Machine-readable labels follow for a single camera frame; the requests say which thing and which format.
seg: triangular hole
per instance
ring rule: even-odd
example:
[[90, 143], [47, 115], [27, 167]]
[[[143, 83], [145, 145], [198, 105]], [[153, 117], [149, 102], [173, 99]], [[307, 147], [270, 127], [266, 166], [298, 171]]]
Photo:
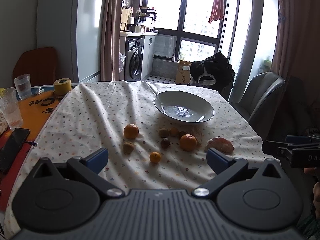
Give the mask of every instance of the triangular hole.
[[267, 167], [265, 168], [262, 175], [266, 176], [266, 177], [273, 177], [273, 178], [278, 178], [278, 179], [281, 178], [280, 174], [278, 173], [278, 171], [276, 170], [276, 168], [272, 164], [267, 165]]
[[49, 170], [48, 165], [42, 164], [36, 171], [36, 174], [34, 175], [35, 178], [43, 178], [43, 177], [49, 177], [52, 176], [51, 171]]

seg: human hand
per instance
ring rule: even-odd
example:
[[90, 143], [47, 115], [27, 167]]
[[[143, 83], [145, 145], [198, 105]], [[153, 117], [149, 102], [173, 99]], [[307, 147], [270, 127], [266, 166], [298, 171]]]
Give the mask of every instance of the human hand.
[[[304, 168], [303, 172], [307, 175], [316, 176], [320, 181], [320, 168]], [[316, 219], [320, 219], [320, 183], [317, 182], [313, 187], [313, 205], [316, 208]]]

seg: floral tablecloth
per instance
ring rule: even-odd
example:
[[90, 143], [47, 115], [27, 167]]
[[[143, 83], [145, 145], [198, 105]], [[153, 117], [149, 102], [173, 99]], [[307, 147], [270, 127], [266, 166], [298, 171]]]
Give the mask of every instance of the floral tablecloth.
[[[178, 138], [172, 145], [160, 147], [160, 128], [177, 127], [155, 108], [154, 96], [166, 90], [180, 90], [206, 99], [214, 108], [214, 117], [197, 126], [202, 133], [202, 146], [184, 152]], [[140, 134], [130, 155], [122, 152], [125, 125], [134, 123]], [[99, 175], [125, 192], [130, 188], [186, 188], [188, 191], [212, 179], [215, 173], [206, 163], [204, 144], [210, 138], [222, 136], [232, 141], [233, 156], [249, 160], [250, 167], [259, 166], [266, 157], [261, 151], [261, 138], [231, 105], [215, 90], [183, 85], [147, 82], [81, 83], [58, 105], [39, 133], [34, 147], [21, 167], [9, 198], [5, 214], [5, 233], [11, 237], [19, 226], [12, 214], [11, 203], [23, 180], [40, 157], [52, 162], [65, 162], [72, 156], [85, 157], [105, 147], [109, 151], [108, 165]], [[159, 164], [149, 161], [153, 151], [162, 155]]]

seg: gray chair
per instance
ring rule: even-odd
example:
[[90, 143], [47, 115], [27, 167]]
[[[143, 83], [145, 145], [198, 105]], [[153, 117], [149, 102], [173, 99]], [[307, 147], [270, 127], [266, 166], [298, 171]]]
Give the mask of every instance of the gray chair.
[[285, 81], [273, 72], [255, 76], [239, 103], [230, 103], [255, 132], [265, 140], [280, 99]]

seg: white bowl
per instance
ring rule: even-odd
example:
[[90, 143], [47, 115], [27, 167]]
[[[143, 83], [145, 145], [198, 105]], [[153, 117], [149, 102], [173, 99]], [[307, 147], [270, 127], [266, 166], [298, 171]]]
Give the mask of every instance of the white bowl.
[[183, 91], [161, 92], [153, 102], [168, 119], [183, 125], [207, 122], [214, 115], [213, 107], [207, 100]]

